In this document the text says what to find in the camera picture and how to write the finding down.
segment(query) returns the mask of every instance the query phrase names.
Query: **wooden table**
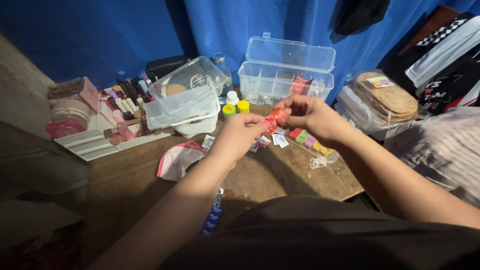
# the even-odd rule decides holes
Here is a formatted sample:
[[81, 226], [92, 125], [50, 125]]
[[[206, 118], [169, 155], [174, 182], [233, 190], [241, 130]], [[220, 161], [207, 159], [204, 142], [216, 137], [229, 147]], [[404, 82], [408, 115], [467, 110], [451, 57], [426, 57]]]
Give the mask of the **wooden table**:
[[[271, 108], [252, 106], [251, 112], [268, 115]], [[219, 116], [216, 135], [223, 123]], [[205, 134], [191, 140], [202, 144]], [[173, 145], [188, 141], [170, 136], [90, 163], [83, 255], [88, 265], [137, 221], [175, 184], [155, 177], [158, 161]], [[346, 200], [363, 191], [341, 157], [326, 167], [311, 169], [315, 156], [292, 143], [281, 149], [271, 143], [237, 162], [222, 187], [223, 212], [218, 229], [247, 208], [281, 196], [321, 195]]]

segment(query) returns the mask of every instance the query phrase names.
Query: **red soap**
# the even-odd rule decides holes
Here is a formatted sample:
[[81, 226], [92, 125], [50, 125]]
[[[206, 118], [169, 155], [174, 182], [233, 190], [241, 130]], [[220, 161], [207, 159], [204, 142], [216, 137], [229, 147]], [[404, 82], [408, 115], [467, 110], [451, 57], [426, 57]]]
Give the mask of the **red soap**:
[[264, 121], [267, 121], [269, 124], [268, 127], [265, 128], [265, 132], [267, 132], [269, 135], [272, 135], [280, 128], [276, 123], [277, 118], [280, 116], [286, 117], [287, 114], [280, 108], [276, 108], [269, 116], [267, 116], [267, 118], [265, 118]]
[[290, 137], [290, 139], [292, 139], [293, 141], [296, 141], [297, 140], [297, 137], [300, 135], [300, 133], [303, 131], [303, 129], [301, 128], [296, 128], [294, 130], [292, 130], [288, 136]]

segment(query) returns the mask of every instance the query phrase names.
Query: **glass bottle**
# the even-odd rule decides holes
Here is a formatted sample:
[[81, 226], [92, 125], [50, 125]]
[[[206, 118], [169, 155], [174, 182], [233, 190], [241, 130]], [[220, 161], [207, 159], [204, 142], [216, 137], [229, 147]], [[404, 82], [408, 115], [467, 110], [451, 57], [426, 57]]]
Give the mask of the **glass bottle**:
[[212, 62], [219, 68], [223, 74], [227, 76], [226, 82], [223, 84], [222, 94], [221, 97], [226, 97], [229, 91], [233, 90], [233, 83], [232, 83], [232, 70], [230, 66], [225, 61], [225, 54], [222, 52], [216, 52], [212, 55]]

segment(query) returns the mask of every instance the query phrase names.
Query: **product label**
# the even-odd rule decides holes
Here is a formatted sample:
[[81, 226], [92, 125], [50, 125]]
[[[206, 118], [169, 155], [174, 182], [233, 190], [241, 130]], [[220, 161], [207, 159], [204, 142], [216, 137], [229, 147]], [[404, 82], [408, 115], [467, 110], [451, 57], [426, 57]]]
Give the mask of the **product label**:
[[367, 81], [369, 81], [376, 88], [388, 87], [388, 86], [394, 86], [395, 85], [394, 83], [392, 83], [392, 81], [390, 81], [385, 76], [367, 79]]

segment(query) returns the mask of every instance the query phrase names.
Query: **blue fabric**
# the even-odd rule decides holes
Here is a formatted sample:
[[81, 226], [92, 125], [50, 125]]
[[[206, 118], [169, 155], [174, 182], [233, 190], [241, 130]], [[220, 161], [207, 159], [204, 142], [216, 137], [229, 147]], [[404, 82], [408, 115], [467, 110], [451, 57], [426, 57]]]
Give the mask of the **blue fabric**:
[[[344, 37], [334, 33], [338, 0], [185, 0], [200, 55], [223, 52], [233, 73], [246, 60], [248, 41], [264, 31], [271, 37], [302, 41], [336, 50], [335, 88], [331, 103], [347, 75], [374, 69], [422, 16], [447, 4], [462, 12], [479, 13], [480, 0], [391, 0], [384, 19], [367, 30]], [[238, 83], [238, 76], [233, 77]]]
[[0, 29], [55, 82], [87, 76], [111, 87], [183, 54], [164, 1], [4, 0]]

